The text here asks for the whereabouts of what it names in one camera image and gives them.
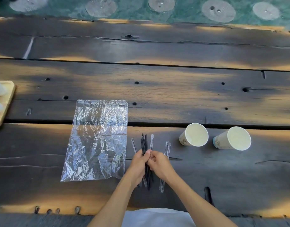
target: dark wooden table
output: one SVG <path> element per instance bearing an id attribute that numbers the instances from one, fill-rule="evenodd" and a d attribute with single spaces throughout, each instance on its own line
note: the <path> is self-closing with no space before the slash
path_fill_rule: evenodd
<path id="1" fill-rule="evenodd" d="M 16 92 L 0 128 L 0 210 L 93 215 L 118 179 L 61 183 L 77 99 L 124 99 L 128 137 L 172 143 L 178 174 L 209 187 L 228 216 L 290 217 L 290 33 L 146 21 L 0 18 L 0 80 Z M 182 146 L 188 124 L 208 128 L 204 147 Z M 212 138 L 242 126 L 247 151 Z M 126 167 L 133 156 L 127 142 Z M 129 209 L 185 210 L 158 179 L 136 188 Z"/>

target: plastic bag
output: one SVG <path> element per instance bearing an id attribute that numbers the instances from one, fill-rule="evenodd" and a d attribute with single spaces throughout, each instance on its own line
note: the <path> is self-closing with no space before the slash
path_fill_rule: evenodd
<path id="1" fill-rule="evenodd" d="M 121 178 L 125 171 L 128 104 L 77 101 L 61 182 Z"/>

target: bundle of black straws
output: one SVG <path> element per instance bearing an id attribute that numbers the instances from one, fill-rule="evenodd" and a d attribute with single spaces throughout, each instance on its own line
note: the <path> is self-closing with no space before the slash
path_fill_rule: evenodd
<path id="1" fill-rule="evenodd" d="M 141 138 L 141 145 L 142 145 L 142 152 L 144 155 L 145 152 L 148 150 L 148 143 L 147 143 L 147 135 L 144 136 L 143 133 L 142 133 L 142 138 Z M 145 178 L 147 181 L 147 189 L 150 190 L 151 180 L 152 182 L 154 182 L 154 180 L 153 180 L 153 173 L 147 164 L 145 165 Z"/>

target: right hand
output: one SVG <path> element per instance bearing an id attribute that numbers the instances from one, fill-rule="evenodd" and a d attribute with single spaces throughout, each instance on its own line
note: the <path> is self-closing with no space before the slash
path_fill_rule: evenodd
<path id="1" fill-rule="evenodd" d="M 167 184 L 169 184 L 169 181 L 176 175 L 170 161 L 162 152 L 152 151 L 147 164 L 150 166 L 150 169 Z"/>

